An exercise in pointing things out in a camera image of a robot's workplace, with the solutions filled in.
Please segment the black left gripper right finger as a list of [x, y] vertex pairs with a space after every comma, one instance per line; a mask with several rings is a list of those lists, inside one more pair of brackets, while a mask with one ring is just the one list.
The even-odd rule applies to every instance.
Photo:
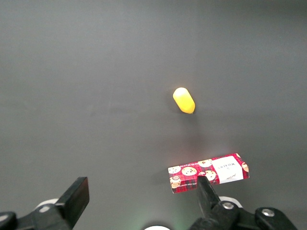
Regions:
[[233, 230], [239, 217], [239, 207], [231, 201], [222, 201], [206, 176], [197, 178], [197, 199], [203, 214], [191, 230]]

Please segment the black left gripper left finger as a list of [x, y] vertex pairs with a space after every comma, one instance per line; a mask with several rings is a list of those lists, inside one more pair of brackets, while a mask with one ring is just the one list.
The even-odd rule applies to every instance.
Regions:
[[32, 213], [35, 230], [71, 230], [89, 203], [87, 177], [79, 177], [55, 203], [38, 206]]

